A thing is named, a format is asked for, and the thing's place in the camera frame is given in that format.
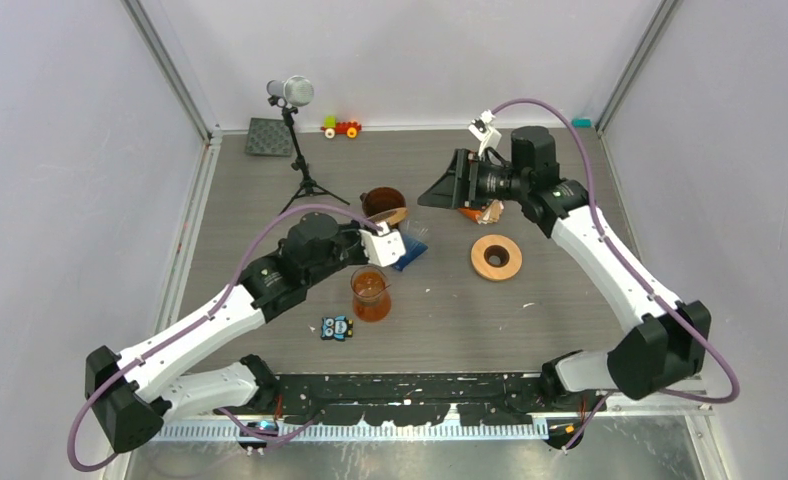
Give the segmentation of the amber glass carafe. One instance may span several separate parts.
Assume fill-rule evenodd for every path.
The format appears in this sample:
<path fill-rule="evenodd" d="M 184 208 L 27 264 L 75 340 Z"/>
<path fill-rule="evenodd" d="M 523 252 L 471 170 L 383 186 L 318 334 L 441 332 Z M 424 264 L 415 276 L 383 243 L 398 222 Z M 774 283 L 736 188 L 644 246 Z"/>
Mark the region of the amber glass carafe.
<path fill-rule="evenodd" d="M 350 280 L 355 316 L 365 322 L 378 322 L 391 310 L 390 284 L 384 273 L 373 266 L 357 269 Z"/>

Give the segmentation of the clear glass dripper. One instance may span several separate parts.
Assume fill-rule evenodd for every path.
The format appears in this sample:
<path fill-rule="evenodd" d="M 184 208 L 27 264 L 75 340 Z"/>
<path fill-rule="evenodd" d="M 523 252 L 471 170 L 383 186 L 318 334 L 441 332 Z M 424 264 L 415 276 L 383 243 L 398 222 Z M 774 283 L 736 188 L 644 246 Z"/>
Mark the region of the clear glass dripper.
<path fill-rule="evenodd" d="M 398 229 L 405 243 L 419 242 L 425 244 L 427 242 L 429 227 L 424 223 L 414 219 L 406 219 L 399 224 Z"/>

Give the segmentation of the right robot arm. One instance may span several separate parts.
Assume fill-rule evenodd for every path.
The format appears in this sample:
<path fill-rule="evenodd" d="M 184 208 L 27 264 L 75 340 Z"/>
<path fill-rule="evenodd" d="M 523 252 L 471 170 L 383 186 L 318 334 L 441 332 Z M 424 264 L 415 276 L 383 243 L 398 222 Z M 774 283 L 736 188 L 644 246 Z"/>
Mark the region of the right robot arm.
<path fill-rule="evenodd" d="M 625 335 L 610 351 L 571 352 L 545 363 L 541 397 L 566 410 L 586 390 L 617 390 L 640 400 L 694 376 L 703 367 L 711 314 L 700 301 L 686 303 L 654 288 L 654 277 L 609 235 L 586 188 L 560 174 L 549 130 L 512 131 L 511 159 L 498 164 L 482 152 L 458 148 L 442 176 L 418 198 L 425 207 L 484 207 L 514 201 L 524 216 L 565 250 L 615 313 Z"/>

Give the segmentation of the orange coffee filter box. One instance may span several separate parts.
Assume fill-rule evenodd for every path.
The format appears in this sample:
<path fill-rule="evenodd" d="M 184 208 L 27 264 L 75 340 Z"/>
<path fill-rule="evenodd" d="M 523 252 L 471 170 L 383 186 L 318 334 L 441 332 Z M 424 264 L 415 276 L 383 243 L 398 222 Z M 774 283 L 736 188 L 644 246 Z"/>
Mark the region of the orange coffee filter box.
<path fill-rule="evenodd" d="M 501 200 L 492 200 L 487 206 L 481 209 L 459 208 L 458 211 L 475 224 L 488 225 L 497 223 L 504 209 L 504 203 Z"/>

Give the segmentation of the blue plastic dripper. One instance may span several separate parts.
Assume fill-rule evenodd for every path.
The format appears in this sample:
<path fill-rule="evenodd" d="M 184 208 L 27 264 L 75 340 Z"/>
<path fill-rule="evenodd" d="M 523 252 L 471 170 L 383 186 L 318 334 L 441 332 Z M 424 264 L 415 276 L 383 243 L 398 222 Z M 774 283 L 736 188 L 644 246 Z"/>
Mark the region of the blue plastic dripper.
<path fill-rule="evenodd" d="M 428 250 L 428 246 L 424 241 L 417 237 L 406 233 L 402 233 L 401 237 L 404 242 L 405 254 L 391 265 L 391 267 L 397 271 L 403 271 L 408 265 Z"/>

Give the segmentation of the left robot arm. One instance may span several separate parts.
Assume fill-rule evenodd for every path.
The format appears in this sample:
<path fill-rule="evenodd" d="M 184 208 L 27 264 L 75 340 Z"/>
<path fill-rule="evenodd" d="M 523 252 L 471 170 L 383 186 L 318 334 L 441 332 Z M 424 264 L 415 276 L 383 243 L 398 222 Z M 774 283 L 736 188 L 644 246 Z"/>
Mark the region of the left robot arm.
<path fill-rule="evenodd" d="M 102 345 L 85 361 L 84 406 L 68 436 L 68 455 L 82 421 L 93 415 L 115 455 L 148 443 L 163 426 L 219 407 L 268 412 L 277 398 L 274 379 L 259 359 L 237 361 L 203 374 L 189 369 L 230 341 L 304 302 L 308 291 L 348 266 L 389 266 L 404 253 L 399 231 L 322 204 L 286 210 L 266 226 L 298 216 L 275 250 L 255 252 L 255 237 L 229 282 L 204 305 L 151 338 L 119 352 Z"/>

